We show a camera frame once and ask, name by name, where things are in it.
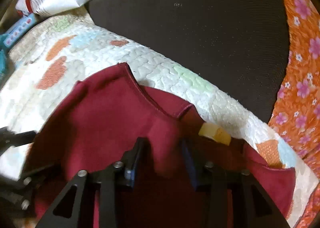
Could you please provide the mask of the white patchwork quilt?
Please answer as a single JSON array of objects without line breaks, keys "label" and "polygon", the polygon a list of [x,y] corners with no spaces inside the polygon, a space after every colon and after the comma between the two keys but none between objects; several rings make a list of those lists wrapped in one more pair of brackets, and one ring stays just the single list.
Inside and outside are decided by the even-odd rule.
[{"label": "white patchwork quilt", "polygon": [[86,9],[50,17],[9,51],[14,71],[1,88],[1,126],[39,130],[77,81],[126,62],[142,85],[167,91],[195,105],[207,122],[246,140],[269,164],[296,171],[287,222],[297,227],[318,178],[295,151],[238,101],[196,73],[139,43],[96,26]]}]

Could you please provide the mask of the orange floral blanket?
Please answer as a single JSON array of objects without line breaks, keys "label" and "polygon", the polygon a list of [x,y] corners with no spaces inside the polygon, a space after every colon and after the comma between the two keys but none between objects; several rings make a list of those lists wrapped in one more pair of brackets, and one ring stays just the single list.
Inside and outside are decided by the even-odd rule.
[{"label": "orange floral blanket", "polygon": [[319,13],[311,0],[284,0],[290,48],[269,126],[319,176]]}]

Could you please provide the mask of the teal card box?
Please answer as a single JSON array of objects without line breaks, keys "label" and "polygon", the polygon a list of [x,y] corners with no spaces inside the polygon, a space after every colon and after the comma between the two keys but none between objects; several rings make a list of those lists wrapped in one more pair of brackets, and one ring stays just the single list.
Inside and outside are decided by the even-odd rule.
[{"label": "teal card box", "polygon": [[1,49],[10,50],[37,23],[39,23],[39,18],[34,13],[20,18],[5,33],[1,34]]}]

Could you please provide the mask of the maroon sweater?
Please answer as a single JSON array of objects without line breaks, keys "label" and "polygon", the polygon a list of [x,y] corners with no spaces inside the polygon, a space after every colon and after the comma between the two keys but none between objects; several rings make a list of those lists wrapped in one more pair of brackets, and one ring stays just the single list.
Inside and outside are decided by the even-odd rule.
[{"label": "maroon sweater", "polygon": [[248,169],[285,217],[295,170],[268,167],[244,141],[223,145],[200,136],[203,125],[193,104],[140,86],[126,63],[77,82],[37,134],[25,164],[26,171],[62,167],[62,173],[35,194],[38,221],[79,170],[105,169],[138,138],[147,138],[150,148],[139,161],[134,187],[116,198],[121,227],[204,227],[206,195],[191,184],[181,148],[184,141],[226,170]]}]

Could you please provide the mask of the black cushion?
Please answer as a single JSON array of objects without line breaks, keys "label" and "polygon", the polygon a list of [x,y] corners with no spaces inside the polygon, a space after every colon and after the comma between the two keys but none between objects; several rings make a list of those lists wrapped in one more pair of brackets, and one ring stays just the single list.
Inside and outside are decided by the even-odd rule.
[{"label": "black cushion", "polygon": [[172,59],[271,118],[289,59],[283,0],[91,0],[97,26]]}]

